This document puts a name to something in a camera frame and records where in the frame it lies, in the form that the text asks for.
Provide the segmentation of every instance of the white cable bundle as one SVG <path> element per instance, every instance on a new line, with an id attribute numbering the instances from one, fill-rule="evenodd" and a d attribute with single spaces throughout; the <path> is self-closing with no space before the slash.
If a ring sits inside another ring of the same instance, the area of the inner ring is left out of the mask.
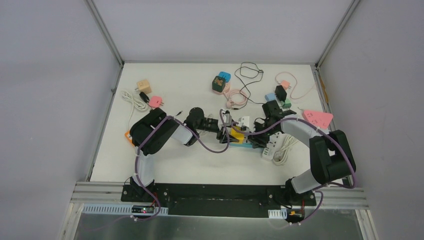
<path id="1" fill-rule="evenodd" d="M 131 113 L 129 114 L 128 123 L 126 124 L 127 129 L 130 130 L 130 120 L 133 116 L 134 109 L 137 109 L 140 112 L 145 112 L 149 109 L 149 106 L 142 100 L 135 99 L 133 94 L 127 90 L 121 90 L 120 96 L 124 101 L 132 103 Z"/>
<path id="2" fill-rule="evenodd" d="M 274 157 L 272 158 L 272 162 L 277 166 L 284 165 L 287 162 L 289 151 L 297 142 L 298 140 L 296 138 L 287 134 L 284 141 L 282 142 L 281 149 L 275 152 Z"/>

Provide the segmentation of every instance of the white wall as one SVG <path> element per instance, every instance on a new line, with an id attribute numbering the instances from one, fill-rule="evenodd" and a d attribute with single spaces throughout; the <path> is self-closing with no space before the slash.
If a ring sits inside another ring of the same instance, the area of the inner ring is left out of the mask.
<path id="1" fill-rule="evenodd" d="M 424 1 L 364 0 L 323 64 L 380 239 L 424 236 Z"/>
<path id="2" fill-rule="evenodd" d="M 125 61 L 315 63 L 351 0 L 95 0 Z"/>
<path id="3" fill-rule="evenodd" d="M 0 239 L 52 240 L 117 79 L 83 0 L 0 1 Z"/>

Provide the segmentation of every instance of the tabletop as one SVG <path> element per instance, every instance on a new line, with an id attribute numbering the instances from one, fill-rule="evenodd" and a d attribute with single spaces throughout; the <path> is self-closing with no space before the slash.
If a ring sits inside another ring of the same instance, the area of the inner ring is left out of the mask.
<path id="1" fill-rule="evenodd" d="M 277 80 L 286 80 L 291 88 L 287 90 L 293 99 L 291 110 L 302 117 L 303 110 L 322 111 L 321 100 L 315 86 L 310 65 L 258 64 L 263 70 L 261 81 L 248 85 L 250 99 L 256 103 L 265 103 L 265 95 L 273 93 Z M 135 98 L 140 98 L 135 91 L 136 83 L 147 79 L 152 93 L 148 96 L 162 97 L 161 107 L 168 115 L 184 121 L 190 109 L 200 107 L 206 116 L 219 119 L 219 110 L 226 108 L 227 99 L 212 92 L 212 81 L 219 72 L 231 74 L 231 89 L 240 89 L 242 82 L 234 76 L 240 64 L 232 63 L 126 63 L 122 70 L 116 96 L 113 100 L 104 134 L 90 181 L 124 182 L 134 173 L 135 149 L 125 138 L 127 123 L 132 104 L 121 98 L 120 91 L 127 90 Z M 254 76 L 254 71 L 243 69 L 243 75 Z M 240 77 L 245 84 L 257 81 L 260 77 L 249 79 Z M 230 109 L 231 116 L 238 120 L 250 117 L 250 126 L 255 118 L 264 118 L 261 104 L 248 102 L 238 110 Z M 147 114 L 134 110 L 129 126 Z M 213 150 L 225 147 L 216 139 L 215 133 L 206 133 L 200 137 Z M 174 139 L 169 139 L 163 148 L 154 154 L 154 180 L 157 183 L 173 184 L 228 184 L 228 185 L 282 185 L 287 179 L 295 177 L 310 168 L 309 149 L 301 142 L 293 146 L 286 164 L 276 166 L 271 161 L 261 158 L 263 148 L 245 148 L 230 146 L 224 153 L 211 153 L 198 142 L 187 147 Z"/>

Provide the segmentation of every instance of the white table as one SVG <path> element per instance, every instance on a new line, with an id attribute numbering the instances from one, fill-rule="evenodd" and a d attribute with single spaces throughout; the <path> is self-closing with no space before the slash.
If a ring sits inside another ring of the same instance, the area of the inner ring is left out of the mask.
<path id="1" fill-rule="evenodd" d="M 249 85 L 251 98 L 255 102 L 265 103 L 265 94 L 272 93 L 277 86 L 274 78 L 288 71 L 296 76 L 298 86 L 293 97 L 305 94 L 315 81 L 309 65 L 259 64 L 264 71 L 263 80 Z M 134 91 L 136 82 L 148 79 L 152 88 L 152 96 L 163 98 L 162 109 L 168 115 L 176 115 L 185 120 L 190 109 L 200 107 L 205 115 L 213 114 L 219 118 L 220 108 L 226 107 L 226 98 L 212 92 L 212 80 L 219 72 L 231 74 L 231 87 L 241 88 L 243 85 L 234 76 L 240 64 L 205 64 L 205 63 L 126 63 L 124 65 L 118 89 L 107 120 L 101 145 L 95 160 L 92 182 L 124 182 L 134 173 L 135 151 L 124 136 L 131 111 L 131 103 L 122 100 L 120 90 Z M 242 78 L 245 83 L 252 80 Z M 289 81 L 293 89 L 295 80 L 287 75 L 280 75 L 280 80 Z M 316 88 L 305 97 L 292 100 L 292 110 L 300 116 L 300 109 L 322 111 L 322 105 Z M 250 116 L 250 125 L 257 117 L 263 118 L 264 112 L 260 104 L 249 102 L 240 110 L 230 110 L 234 119 Z M 134 111 L 130 127 L 145 116 L 147 112 Z M 215 133 L 201 136 L 207 146 L 214 150 L 224 148 L 219 144 Z M 163 148 L 154 155 L 154 179 L 157 183 L 174 184 L 234 184 L 234 185 L 281 185 L 289 178 L 297 176 L 310 168 L 309 149 L 298 142 L 291 150 L 287 163 L 276 166 L 271 161 L 261 159 L 263 148 L 244 147 L 230 148 L 217 155 L 205 150 L 198 142 L 187 147 L 169 139 Z"/>

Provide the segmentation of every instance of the pink triangular object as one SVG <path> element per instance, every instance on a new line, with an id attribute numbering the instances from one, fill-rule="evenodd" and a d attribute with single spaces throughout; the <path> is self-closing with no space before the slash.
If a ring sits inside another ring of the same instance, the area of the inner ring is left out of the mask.
<path id="1" fill-rule="evenodd" d="M 322 111 L 305 110 L 302 115 L 306 121 L 322 129 L 328 128 L 333 120 L 333 115 L 331 113 Z"/>

